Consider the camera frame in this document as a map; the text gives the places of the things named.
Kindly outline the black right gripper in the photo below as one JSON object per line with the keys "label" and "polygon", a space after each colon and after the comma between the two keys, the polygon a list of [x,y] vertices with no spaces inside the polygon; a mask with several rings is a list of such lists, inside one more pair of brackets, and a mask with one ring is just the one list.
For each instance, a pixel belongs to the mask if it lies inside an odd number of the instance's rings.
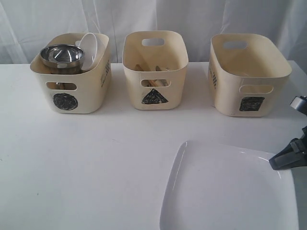
{"label": "black right gripper", "polygon": [[307,165],[307,127],[302,128],[302,136],[294,138],[278,154],[269,159],[273,170],[287,170]]}

